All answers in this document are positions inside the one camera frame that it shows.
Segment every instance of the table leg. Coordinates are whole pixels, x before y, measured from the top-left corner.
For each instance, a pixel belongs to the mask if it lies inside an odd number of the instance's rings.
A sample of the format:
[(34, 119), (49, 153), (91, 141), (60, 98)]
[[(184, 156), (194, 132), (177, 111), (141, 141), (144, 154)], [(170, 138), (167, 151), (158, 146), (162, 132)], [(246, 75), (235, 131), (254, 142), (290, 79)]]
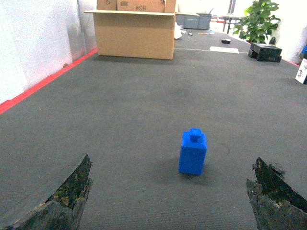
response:
[(227, 21), (227, 20), (224, 19), (223, 32), (225, 31), (226, 21)]
[(229, 24), (228, 24), (228, 28), (227, 28), (227, 34), (229, 34), (231, 21), (232, 21), (232, 18), (229, 18)]

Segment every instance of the green leaf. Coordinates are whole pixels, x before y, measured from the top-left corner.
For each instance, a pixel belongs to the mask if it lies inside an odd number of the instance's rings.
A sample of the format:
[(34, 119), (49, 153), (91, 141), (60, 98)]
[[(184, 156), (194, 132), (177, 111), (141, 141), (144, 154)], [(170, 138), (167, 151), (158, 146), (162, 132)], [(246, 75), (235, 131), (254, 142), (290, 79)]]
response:
[(258, 0), (253, 1), (252, 6), (258, 6), (258, 5), (259, 5), (259, 1)]
[(244, 10), (244, 16), (247, 16), (251, 12), (251, 7)]
[(264, 43), (264, 42), (265, 42), (265, 36), (264, 36), (264, 35), (261, 35), (261, 36), (259, 37), (259, 42), (260, 42), (260, 43)]
[(250, 23), (257, 23), (259, 21), (259, 17), (255, 16), (255, 17), (250, 17), (249, 22)]
[(241, 25), (235, 25), (234, 29), (240, 30), (241, 29)]
[(266, 30), (264, 30), (264, 29), (262, 29), (261, 27), (259, 27), (258, 29), (257, 29), (257, 33), (259, 34), (262, 34), (262, 33), (265, 33), (265, 31)]
[(269, 29), (271, 26), (272, 26), (272, 23), (266, 22), (266, 23), (264, 23), (264, 24), (261, 26), (261, 28), (264, 29), (264, 30), (267, 30), (267, 29)]
[(261, 0), (262, 3), (270, 4), (271, 0)]
[(263, 18), (267, 18), (269, 17), (270, 14), (271, 14), (270, 11), (264, 10), (263, 12), (261, 12), (260, 16)]
[(276, 2), (270, 2), (270, 3), (269, 3), (269, 6), (270, 6), (270, 7), (278, 7), (279, 4), (276, 3)]
[(261, 12), (261, 8), (259, 6), (253, 9), (253, 13), (256, 13), (256, 12)]
[(277, 11), (279, 9), (279, 7), (278, 6), (271, 6), (270, 8), (269, 8), (269, 10), (270, 11)]
[(259, 18), (259, 24), (264, 24), (264, 23), (265, 23), (264, 18)]
[(276, 18), (275, 15), (272, 15), (271, 17), (269, 17), (270, 20), (278, 20), (278, 21), (281, 21), (280, 18)]
[(277, 30), (277, 28), (278, 28), (278, 23), (273, 24), (273, 25), (271, 26), (271, 29), (272, 29), (272, 30)]
[(240, 33), (240, 38), (246, 39), (246, 32), (242, 31), (242, 32)]

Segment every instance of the cardboard box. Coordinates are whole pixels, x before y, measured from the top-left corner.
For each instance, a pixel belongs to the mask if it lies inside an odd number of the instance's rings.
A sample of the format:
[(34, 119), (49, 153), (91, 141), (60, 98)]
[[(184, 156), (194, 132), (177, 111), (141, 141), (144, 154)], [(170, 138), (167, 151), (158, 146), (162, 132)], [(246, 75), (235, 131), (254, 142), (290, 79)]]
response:
[(105, 11), (116, 11), (117, 0), (97, 0), (97, 9)]
[(118, 0), (119, 11), (165, 12), (164, 0)]
[(118, 0), (118, 11), (174, 13), (176, 0)]
[(94, 14), (99, 55), (173, 59), (175, 13), (99, 10), (86, 13)]

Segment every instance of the floor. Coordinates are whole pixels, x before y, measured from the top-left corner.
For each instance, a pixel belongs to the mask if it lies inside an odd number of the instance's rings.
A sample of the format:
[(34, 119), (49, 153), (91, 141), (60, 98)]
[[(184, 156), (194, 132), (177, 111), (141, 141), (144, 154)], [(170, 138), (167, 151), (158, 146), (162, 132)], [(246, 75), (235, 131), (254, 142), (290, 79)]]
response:
[[(53, 165), (88, 153), (81, 230), (255, 230), (246, 179), (277, 160), (307, 197), (306, 86), (226, 34), (184, 34), (174, 59), (93, 55), (0, 117), (0, 214)], [(230, 45), (221, 39), (232, 39)], [(239, 54), (209, 51), (238, 48)], [(201, 176), (177, 172), (181, 134), (207, 135)]]

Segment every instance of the potted plant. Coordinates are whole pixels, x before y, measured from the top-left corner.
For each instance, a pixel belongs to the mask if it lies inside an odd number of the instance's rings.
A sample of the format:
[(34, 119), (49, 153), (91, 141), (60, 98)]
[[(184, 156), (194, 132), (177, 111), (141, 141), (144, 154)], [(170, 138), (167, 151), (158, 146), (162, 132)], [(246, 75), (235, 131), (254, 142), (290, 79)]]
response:
[(245, 17), (241, 18), (241, 24), (235, 25), (234, 34), (240, 33), (240, 38), (248, 42), (265, 43), (276, 30), (279, 18), (271, 15), (273, 11), (279, 9), (279, 4), (271, 0), (255, 0), (253, 4), (244, 10)]

